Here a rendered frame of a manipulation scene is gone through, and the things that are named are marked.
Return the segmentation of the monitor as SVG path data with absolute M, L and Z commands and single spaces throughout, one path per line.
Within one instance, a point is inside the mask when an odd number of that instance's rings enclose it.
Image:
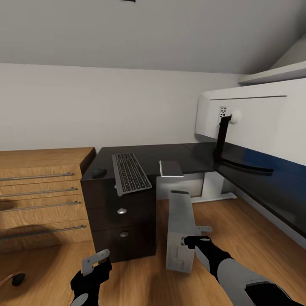
M 195 133 L 217 140 L 217 164 L 274 171 L 222 158 L 227 142 L 306 166 L 306 78 L 200 92 Z

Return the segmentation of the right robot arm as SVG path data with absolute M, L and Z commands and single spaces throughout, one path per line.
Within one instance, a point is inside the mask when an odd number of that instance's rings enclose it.
M 234 306 L 304 306 L 293 301 L 273 281 L 248 269 L 231 255 L 214 245 L 208 236 L 209 226 L 195 226 L 195 236 L 184 238 L 189 249 L 215 276 Z

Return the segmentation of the keyboard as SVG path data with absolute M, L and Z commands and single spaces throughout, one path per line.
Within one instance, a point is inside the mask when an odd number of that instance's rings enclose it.
M 112 155 L 118 196 L 152 188 L 134 153 Z

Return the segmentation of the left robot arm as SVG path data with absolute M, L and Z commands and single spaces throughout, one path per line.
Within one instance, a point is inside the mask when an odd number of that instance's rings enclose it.
M 110 250 L 105 249 L 82 260 L 82 273 L 80 270 L 71 280 L 75 297 L 70 306 L 99 306 L 100 284 L 109 279 L 109 272 L 112 270 L 109 254 Z M 106 262 L 93 266 L 106 258 Z

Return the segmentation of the mouse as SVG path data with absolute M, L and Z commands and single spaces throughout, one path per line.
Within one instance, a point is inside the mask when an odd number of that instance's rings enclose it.
M 94 177 L 102 176 L 102 175 L 106 174 L 106 172 L 107 172 L 107 169 L 99 168 L 99 169 L 96 169 L 92 172 L 92 176 L 94 176 Z

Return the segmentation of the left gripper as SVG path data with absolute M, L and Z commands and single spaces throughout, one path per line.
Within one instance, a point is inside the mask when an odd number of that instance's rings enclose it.
M 93 272 L 86 276 L 83 276 L 80 270 L 71 280 L 71 289 L 74 290 L 74 295 L 89 281 L 96 282 L 100 289 L 100 284 L 109 279 L 109 272 L 111 270 L 112 264 L 109 257 L 107 257 L 106 262 L 95 266 Z

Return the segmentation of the swivel chair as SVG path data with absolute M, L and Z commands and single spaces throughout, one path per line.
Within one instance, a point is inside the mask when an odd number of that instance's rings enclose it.
M 12 285 L 13 286 L 18 286 L 22 283 L 24 277 L 25 277 L 24 273 L 20 273 L 20 274 L 17 274 L 17 275 L 15 275 L 14 273 L 11 273 L 9 276 L 7 276 L 2 281 L 0 281 L 0 287 L 3 284 L 5 284 L 8 280 L 10 280 L 11 278 L 12 278 Z

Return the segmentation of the notebook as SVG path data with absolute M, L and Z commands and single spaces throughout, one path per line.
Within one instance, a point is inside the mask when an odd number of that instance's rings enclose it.
M 184 177 L 178 161 L 160 161 L 161 177 Z

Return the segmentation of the desktop computer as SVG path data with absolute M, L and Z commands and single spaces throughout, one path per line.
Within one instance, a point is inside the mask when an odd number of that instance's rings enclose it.
M 192 272 L 195 249 L 184 244 L 184 238 L 195 236 L 195 219 L 190 192 L 170 191 L 166 269 Z

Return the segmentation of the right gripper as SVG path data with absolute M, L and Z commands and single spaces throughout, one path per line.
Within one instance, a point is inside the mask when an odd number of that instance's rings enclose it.
M 208 236 L 196 236 L 196 237 L 195 236 L 190 236 L 190 237 L 184 238 L 184 244 L 188 245 L 189 249 L 195 249 L 196 241 L 199 238 L 208 238 L 208 239 L 210 239 Z

